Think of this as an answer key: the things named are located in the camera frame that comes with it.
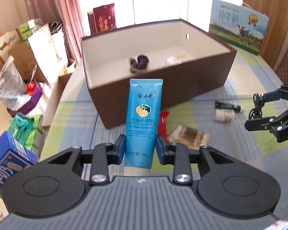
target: brown box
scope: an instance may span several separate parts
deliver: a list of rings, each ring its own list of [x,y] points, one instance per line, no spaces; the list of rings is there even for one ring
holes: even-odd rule
[[[130,78],[162,78],[161,109],[223,86],[236,50],[179,19],[132,25],[82,40],[89,94],[105,128],[126,122]],[[128,59],[145,54],[147,73],[131,74]],[[180,64],[166,65],[171,56]]]
[[[33,52],[24,42],[20,42],[12,46],[11,49],[8,50],[8,54],[14,57],[14,65],[16,66],[23,80],[30,80],[32,71],[35,65],[37,65],[34,79],[38,82],[47,83],[47,79],[41,71]]]
[[[71,75],[72,73],[68,73],[68,74],[59,76],[58,80],[56,81],[52,89],[51,96],[48,101],[47,108],[44,114],[44,119],[42,122],[42,127],[45,130],[49,129],[51,126],[51,123],[53,121],[56,109],[59,105],[62,93]]]

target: red decoration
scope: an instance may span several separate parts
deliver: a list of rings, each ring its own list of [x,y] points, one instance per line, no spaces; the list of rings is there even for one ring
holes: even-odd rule
[[[36,88],[36,83],[34,81],[31,81],[27,84],[27,94],[32,96],[34,89]]]
[[[159,116],[159,124],[158,124],[158,131],[157,134],[158,135],[162,135],[163,139],[167,142],[166,138],[168,137],[168,134],[166,133],[166,123],[165,123],[165,119],[167,118],[167,116],[169,115],[169,111],[165,111],[165,112],[160,112],[160,116]]]

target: checkered tablecloth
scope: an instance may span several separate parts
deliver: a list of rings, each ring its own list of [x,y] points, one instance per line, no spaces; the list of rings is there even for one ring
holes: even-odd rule
[[[212,146],[274,176],[281,185],[282,194],[275,215],[288,220],[288,141],[281,144],[268,131],[248,132],[244,123],[253,108],[253,94],[270,92],[279,88],[281,81],[260,57],[237,49],[234,64],[223,87],[200,95],[188,102],[169,109],[166,120],[171,132],[178,123],[213,133]],[[228,100],[246,106],[243,114],[236,114],[229,124],[212,120],[216,99]],[[267,103],[264,116],[278,116],[288,108],[288,101]],[[41,159],[45,159],[70,146],[80,145],[92,149],[96,144],[115,142],[125,126],[106,130],[88,94],[84,70],[78,65],[71,76],[59,103],[53,123],[44,145]],[[197,166],[193,165],[194,178],[199,178]],[[123,164],[111,165],[110,175],[122,175]],[[162,166],[154,156],[152,174],[171,174],[171,165]],[[83,178],[88,180],[87,165]]]

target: black cable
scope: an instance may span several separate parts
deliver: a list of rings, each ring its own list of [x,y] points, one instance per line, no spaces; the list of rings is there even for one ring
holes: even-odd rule
[[[262,118],[262,107],[264,106],[263,97],[261,97],[259,94],[253,95],[253,102],[255,105],[255,108],[253,108],[250,113],[248,114],[249,119],[254,118]]]

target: hand cream tube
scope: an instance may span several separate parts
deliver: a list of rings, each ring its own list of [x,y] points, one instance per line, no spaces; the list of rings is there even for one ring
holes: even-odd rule
[[[124,175],[148,175],[160,114],[162,79],[130,79]]]

